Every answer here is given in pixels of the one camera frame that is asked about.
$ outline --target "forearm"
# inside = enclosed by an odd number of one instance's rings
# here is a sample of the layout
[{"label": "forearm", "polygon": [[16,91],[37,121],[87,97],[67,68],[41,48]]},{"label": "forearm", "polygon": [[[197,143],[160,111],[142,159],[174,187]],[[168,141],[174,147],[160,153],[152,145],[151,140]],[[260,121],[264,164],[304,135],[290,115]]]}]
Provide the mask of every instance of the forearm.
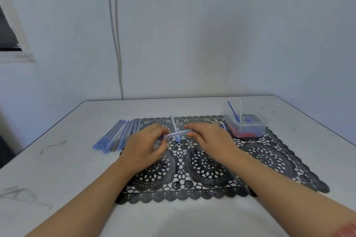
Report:
[{"label": "forearm", "polygon": [[356,212],[260,163],[240,151],[226,165],[258,195],[292,237],[327,237],[356,220]]},{"label": "forearm", "polygon": [[133,175],[117,161],[27,237],[91,237],[102,228],[116,197]]}]

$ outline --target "hand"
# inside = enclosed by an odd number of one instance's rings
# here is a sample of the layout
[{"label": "hand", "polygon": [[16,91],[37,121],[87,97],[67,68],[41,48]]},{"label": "hand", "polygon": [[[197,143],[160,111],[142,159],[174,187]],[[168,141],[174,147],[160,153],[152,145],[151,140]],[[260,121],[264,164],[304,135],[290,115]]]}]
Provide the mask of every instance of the hand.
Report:
[{"label": "hand", "polygon": [[168,134],[169,130],[154,123],[145,129],[133,134],[128,140],[125,149],[117,160],[124,168],[134,176],[136,173],[156,162],[166,151],[166,139],[154,149],[154,143],[162,134]]},{"label": "hand", "polygon": [[188,137],[195,138],[202,149],[217,162],[224,166],[229,166],[231,158],[236,157],[242,152],[235,144],[226,130],[216,124],[209,123],[190,123],[185,128],[194,129],[189,132]]}]

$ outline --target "white wall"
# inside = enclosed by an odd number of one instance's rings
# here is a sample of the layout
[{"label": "white wall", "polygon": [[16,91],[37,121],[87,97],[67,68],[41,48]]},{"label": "white wall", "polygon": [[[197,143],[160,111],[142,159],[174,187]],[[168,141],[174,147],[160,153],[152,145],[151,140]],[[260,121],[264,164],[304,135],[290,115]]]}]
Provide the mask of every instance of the white wall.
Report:
[{"label": "white wall", "polygon": [[[0,66],[0,82],[36,92],[0,90],[0,111],[24,147],[81,100],[120,95],[108,0],[13,3],[37,63]],[[355,11],[356,0],[118,0],[124,96],[275,94],[356,143]]]}]

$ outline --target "black lace placemat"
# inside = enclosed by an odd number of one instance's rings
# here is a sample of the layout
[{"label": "black lace placemat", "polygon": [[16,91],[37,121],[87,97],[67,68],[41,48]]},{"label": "black lace placemat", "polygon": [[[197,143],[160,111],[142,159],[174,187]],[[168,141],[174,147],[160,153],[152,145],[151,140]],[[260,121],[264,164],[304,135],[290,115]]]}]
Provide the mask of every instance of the black lace placemat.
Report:
[{"label": "black lace placemat", "polygon": [[[183,116],[174,119],[179,130],[184,129],[183,125],[192,122],[224,122],[222,115]],[[144,118],[140,130],[153,123],[159,123],[174,132],[170,118]],[[270,168],[313,190],[324,193],[330,191],[268,127],[260,138],[231,136],[240,149]],[[116,199],[117,204],[254,195],[241,178],[234,176],[227,168],[210,158],[193,139],[182,136],[181,142],[168,139],[167,144],[168,150],[159,161],[127,183]]]}]

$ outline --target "right hand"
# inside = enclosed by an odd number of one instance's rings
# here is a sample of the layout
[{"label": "right hand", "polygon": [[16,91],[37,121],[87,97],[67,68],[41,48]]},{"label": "right hand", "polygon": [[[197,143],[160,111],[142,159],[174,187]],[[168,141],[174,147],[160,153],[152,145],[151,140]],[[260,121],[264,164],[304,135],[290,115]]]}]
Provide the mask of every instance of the right hand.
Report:
[{"label": "right hand", "polygon": [[190,123],[184,127],[194,129],[195,131],[189,132],[187,136],[195,138],[211,158],[224,166],[228,166],[229,161],[242,152],[229,133],[216,124]]}]

